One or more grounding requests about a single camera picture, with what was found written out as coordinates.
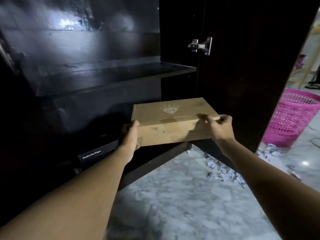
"cardboard box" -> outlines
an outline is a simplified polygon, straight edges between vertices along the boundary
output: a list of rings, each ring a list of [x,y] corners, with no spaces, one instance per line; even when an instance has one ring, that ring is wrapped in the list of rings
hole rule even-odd
[[[220,118],[202,97],[135,104],[131,118],[140,122],[138,145],[150,146],[211,138],[202,114]]]

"hand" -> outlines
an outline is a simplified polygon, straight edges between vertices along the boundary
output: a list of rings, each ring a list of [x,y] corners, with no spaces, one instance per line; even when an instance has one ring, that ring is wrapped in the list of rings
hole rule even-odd
[[[222,115],[220,120],[215,121],[210,115],[203,115],[203,118],[208,122],[211,130],[212,140],[222,149],[225,142],[235,141],[235,136],[232,129],[232,117]]]
[[[125,137],[121,143],[121,147],[125,148],[126,150],[129,150],[130,152],[130,158],[129,161],[131,161],[134,151],[137,150],[140,146],[137,145],[138,140],[138,125],[139,121],[134,120],[131,122],[131,124],[124,124],[122,127],[122,133],[125,134]]]

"silver cabinet hinge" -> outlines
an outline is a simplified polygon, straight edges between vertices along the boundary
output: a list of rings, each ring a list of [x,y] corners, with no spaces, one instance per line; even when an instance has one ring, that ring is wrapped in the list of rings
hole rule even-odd
[[[192,52],[197,52],[199,49],[204,51],[206,56],[210,55],[212,37],[208,37],[205,42],[198,44],[198,40],[192,40],[191,44],[188,44],[188,48],[191,48]]]

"forearm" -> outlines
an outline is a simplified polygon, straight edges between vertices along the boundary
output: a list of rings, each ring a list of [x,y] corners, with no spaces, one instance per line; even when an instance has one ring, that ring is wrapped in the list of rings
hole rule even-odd
[[[283,239],[316,234],[320,193],[260,159],[235,140],[220,146]]]
[[[101,240],[131,155],[118,148],[14,218],[0,229],[0,238]]]

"person's left arm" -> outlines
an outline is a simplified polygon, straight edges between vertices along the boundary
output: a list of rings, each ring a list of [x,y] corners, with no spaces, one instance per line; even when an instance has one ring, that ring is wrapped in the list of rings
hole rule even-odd
[[[0,239],[98,239],[105,234],[125,165],[137,145],[138,121],[108,157],[48,193],[0,228]]]

